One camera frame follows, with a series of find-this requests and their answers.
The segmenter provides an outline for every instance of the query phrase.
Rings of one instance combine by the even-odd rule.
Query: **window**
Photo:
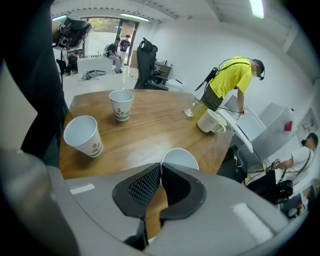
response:
[[[85,55],[102,55],[106,45],[115,42],[120,19],[95,17],[89,18],[88,22],[92,30],[85,40]]]

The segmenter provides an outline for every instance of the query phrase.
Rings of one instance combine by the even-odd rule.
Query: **ceiling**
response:
[[[132,13],[149,18],[150,22],[196,19],[238,25],[282,48],[311,81],[320,75],[318,59],[315,59],[302,29],[277,0],[264,0],[264,19],[253,16],[250,0],[55,0],[51,15],[57,17],[84,9],[102,9],[114,14]],[[303,61],[304,55],[314,59],[312,64]]]

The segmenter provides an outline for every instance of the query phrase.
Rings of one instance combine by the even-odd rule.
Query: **white mug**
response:
[[[198,120],[197,125],[205,133],[223,134],[226,132],[227,122],[222,116],[208,109]]]
[[[115,119],[121,122],[127,121],[134,95],[128,90],[114,90],[109,94],[109,99]]]
[[[73,119],[64,129],[65,143],[96,158],[104,150],[96,119],[90,115],[81,115]]]

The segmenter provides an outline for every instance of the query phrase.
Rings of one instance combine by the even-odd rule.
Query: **trees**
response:
[[[118,30],[120,20],[117,18],[95,17],[89,18],[88,22],[92,26],[91,31],[116,33]]]

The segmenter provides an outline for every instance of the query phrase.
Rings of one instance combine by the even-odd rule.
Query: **wooden table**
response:
[[[75,96],[64,127],[75,117],[90,115],[98,123],[103,152],[90,158],[61,140],[59,168],[64,179],[99,176],[120,172],[148,163],[161,162],[174,148],[189,151],[202,172],[216,174],[229,148],[232,133],[204,133],[197,121],[207,110],[201,107],[193,119],[183,110],[190,105],[191,94],[161,90],[131,90],[134,94],[130,118],[119,122],[114,118],[109,100],[111,91]],[[161,186],[146,212],[148,239],[160,231],[159,213],[168,207]]]

